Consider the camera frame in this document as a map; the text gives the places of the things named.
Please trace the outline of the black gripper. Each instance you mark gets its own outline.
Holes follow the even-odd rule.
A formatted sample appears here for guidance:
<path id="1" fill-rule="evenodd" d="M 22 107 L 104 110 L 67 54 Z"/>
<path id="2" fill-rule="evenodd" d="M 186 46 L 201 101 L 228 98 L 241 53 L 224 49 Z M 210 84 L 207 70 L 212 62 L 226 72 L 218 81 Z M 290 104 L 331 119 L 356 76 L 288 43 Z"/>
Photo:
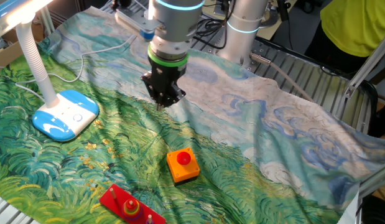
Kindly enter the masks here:
<path id="1" fill-rule="evenodd" d="M 168 67 L 157 62 L 151 62 L 151 72 L 141 77 L 151 99 L 156 103 L 156 110 L 178 103 L 186 93 L 177 86 L 177 80 L 184 75 L 187 64 Z"/>

